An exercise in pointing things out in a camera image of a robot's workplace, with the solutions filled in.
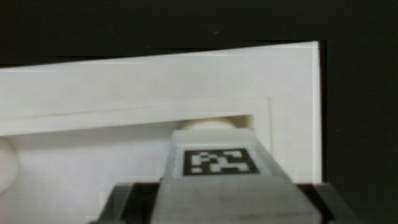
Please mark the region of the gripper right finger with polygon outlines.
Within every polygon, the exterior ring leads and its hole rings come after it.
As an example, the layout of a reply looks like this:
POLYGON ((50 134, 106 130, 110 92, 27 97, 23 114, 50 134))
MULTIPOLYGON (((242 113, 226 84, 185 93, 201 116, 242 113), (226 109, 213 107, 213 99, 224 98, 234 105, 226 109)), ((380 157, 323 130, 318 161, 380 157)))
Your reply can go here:
POLYGON ((314 186, 314 189, 330 214, 327 224, 364 224, 364 221, 359 219, 353 210, 350 209, 334 186, 329 183, 323 183, 314 186))

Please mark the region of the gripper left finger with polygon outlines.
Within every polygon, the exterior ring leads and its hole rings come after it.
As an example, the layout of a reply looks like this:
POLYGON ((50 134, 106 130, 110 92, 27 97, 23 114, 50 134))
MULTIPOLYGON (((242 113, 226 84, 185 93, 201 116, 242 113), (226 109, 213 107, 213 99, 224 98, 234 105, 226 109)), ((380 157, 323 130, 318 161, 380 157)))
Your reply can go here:
POLYGON ((140 224, 137 186, 115 185, 98 219, 90 224, 140 224))

